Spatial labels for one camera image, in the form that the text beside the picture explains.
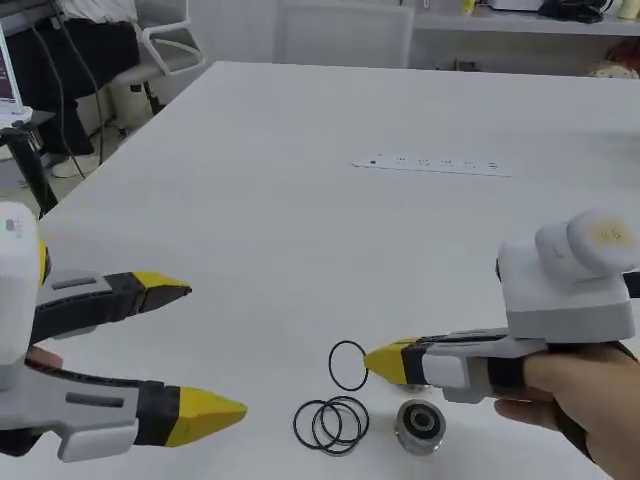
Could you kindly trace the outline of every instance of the chair leg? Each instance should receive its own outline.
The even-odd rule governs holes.
[[[165,106],[160,103],[160,99],[151,91],[151,85],[149,85],[149,82],[144,82],[144,93],[147,95],[149,105],[151,105],[151,113],[156,116]]]

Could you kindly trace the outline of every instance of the desk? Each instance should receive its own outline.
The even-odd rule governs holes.
[[[539,480],[606,477],[559,435],[432,399],[432,457],[398,445],[407,399],[356,396],[372,427],[330,458],[292,415],[336,394],[331,346],[505,323],[494,264],[506,236],[590,206],[640,229],[640,96],[624,80],[217,63],[42,222],[54,268],[157,269],[193,284],[168,308],[49,344],[70,369],[202,386],[244,401],[193,446],[75,465],[45,439],[7,478]],[[497,160],[513,178],[353,168],[374,153]],[[637,341],[631,342],[638,347]],[[345,382],[362,374],[338,360]]]

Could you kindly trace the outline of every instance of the finger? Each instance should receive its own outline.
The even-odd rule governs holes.
[[[518,400],[523,402],[552,402],[553,395],[549,392],[543,392],[537,388],[527,388],[522,393],[493,395],[493,398],[500,400]]]
[[[52,368],[62,368],[62,358],[55,353],[47,352],[39,347],[32,347],[27,353],[27,358],[41,365]]]
[[[550,403],[497,400],[494,408],[500,416],[509,420],[549,430],[558,430],[553,416],[553,407]]]
[[[638,365],[637,360],[607,345],[590,345],[583,347],[580,357],[597,362],[616,363],[619,365]]]
[[[585,372],[593,363],[575,355],[537,354],[524,361],[524,381],[530,388],[557,394],[576,382],[585,380]]]

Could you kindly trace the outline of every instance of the laptop screen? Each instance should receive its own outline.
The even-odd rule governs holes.
[[[11,66],[11,57],[0,24],[0,114],[22,113],[22,99]]]

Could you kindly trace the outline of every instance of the power outlet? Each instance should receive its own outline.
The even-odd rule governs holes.
[[[381,168],[385,170],[410,170],[417,172],[458,173],[484,175],[489,177],[511,177],[511,172],[497,162],[476,162],[473,160],[431,160],[423,157],[378,154],[363,162],[353,163],[354,167]]]

